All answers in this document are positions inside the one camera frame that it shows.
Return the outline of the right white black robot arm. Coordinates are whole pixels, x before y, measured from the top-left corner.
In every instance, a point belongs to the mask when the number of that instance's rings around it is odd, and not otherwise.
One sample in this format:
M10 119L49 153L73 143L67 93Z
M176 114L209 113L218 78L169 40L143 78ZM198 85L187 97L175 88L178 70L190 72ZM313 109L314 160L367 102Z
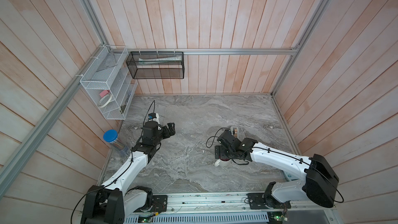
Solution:
M339 193L339 177L326 161L325 157L314 154L312 157L294 155L271 148L263 143L245 138L240 141L231 130L221 128L208 140L208 148L215 149L215 166L232 161L238 166L247 166L251 162L277 168L293 176L284 183L275 181L268 184L261 194L249 193L251 209L289 208L292 201L312 201L325 207L333 208Z

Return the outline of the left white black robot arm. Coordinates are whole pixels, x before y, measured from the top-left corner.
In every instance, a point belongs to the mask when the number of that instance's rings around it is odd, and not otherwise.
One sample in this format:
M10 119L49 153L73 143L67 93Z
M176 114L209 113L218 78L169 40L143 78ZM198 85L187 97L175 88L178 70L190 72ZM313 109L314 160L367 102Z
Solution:
M85 202L80 222L123 224L126 215L143 207L151 209L152 190L140 186L129 190L129 186L160 149L161 141L175 134L173 122L164 126L157 119L145 122L127 161L110 179L92 186L81 198Z

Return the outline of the red white ceramic mug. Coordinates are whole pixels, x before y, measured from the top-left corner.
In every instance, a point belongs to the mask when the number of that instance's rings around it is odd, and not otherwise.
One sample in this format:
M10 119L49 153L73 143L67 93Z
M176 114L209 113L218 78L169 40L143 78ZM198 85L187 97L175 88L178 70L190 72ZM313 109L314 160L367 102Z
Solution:
M226 167L231 163L232 160L227 159L227 160L223 160L223 159L217 159L216 162L214 163L215 167Z

